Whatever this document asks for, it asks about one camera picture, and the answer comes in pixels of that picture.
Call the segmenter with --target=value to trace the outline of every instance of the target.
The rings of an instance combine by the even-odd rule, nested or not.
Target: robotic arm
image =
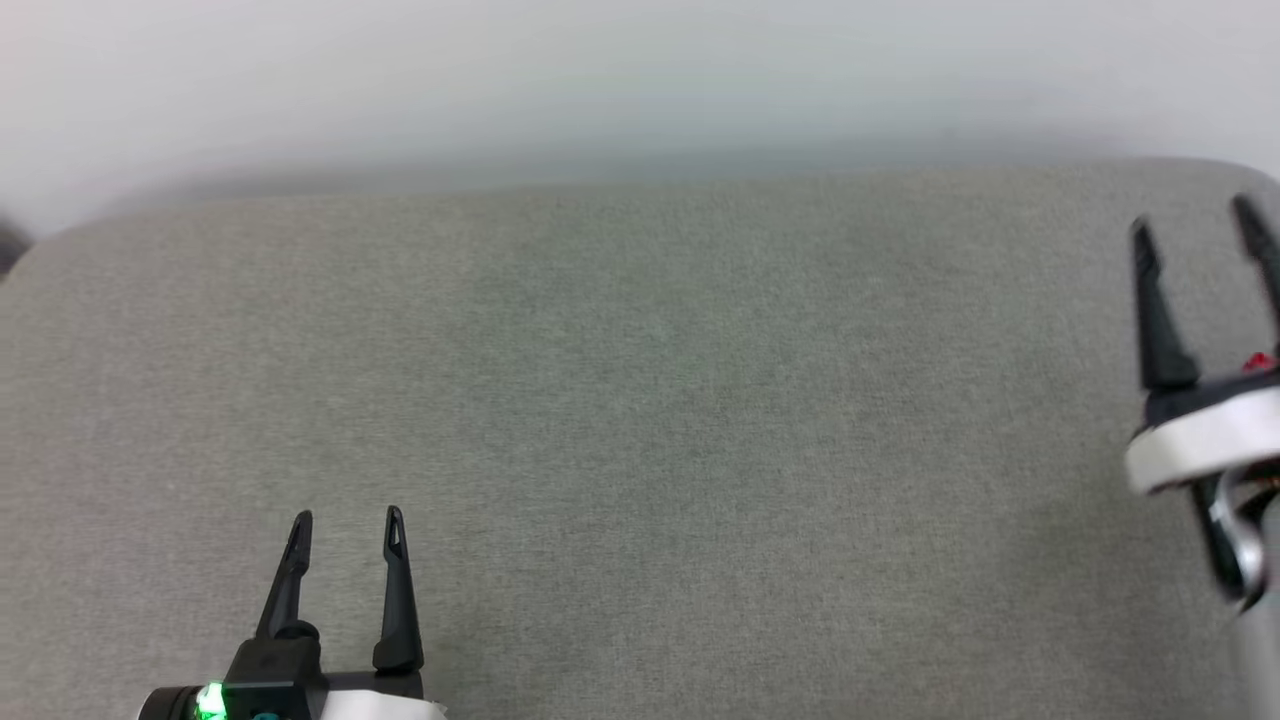
[[[302,575],[311,564],[311,511],[300,512],[275,570],[257,632],[220,683],[160,688],[138,720],[444,720],[422,698],[422,638],[404,541],[404,518],[387,509],[387,594],[374,670],[323,673],[320,632],[298,619]]]
[[[1280,249],[1247,196],[1236,196],[1231,210],[1280,327]],[[1277,720],[1280,598],[1267,571],[1277,559],[1267,557],[1263,528],[1280,529],[1280,502],[1272,502],[1280,491],[1280,369],[1258,355],[1243,374],[1202,380],[1160,290],[1160,256],[1146,218],[1133,225],[1133,254],[1147,402],[1125,454],[1129,484],[1143,495],[1174,487],[1190,495],[1213,575],[1239,611],[1231,641],[1248,716]]]

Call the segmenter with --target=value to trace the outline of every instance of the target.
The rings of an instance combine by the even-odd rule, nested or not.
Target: glowing green led
[[[227,720],[221,683],[209,683],[196,694],[196,720]]]

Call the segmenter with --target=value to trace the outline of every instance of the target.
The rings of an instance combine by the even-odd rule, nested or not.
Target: green light
[[[196,720],[227,720],[221,683],[209,683],[196,694]]]

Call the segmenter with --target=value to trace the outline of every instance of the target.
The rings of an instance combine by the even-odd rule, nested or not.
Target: white backdrop
[[[1280,174],[1275,0],[9,0],[0,217],[1175,154]]]

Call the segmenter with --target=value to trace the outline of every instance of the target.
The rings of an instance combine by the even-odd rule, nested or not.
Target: gray tablecloth
[[[1187,498],[1132,497],[1125,232],[1208,368],[1271,347],[1147,160],[104,222],[0,284],[0,715],[223,673],[294,512],[369,665],[383,512],[467,719],[1224,717]]]

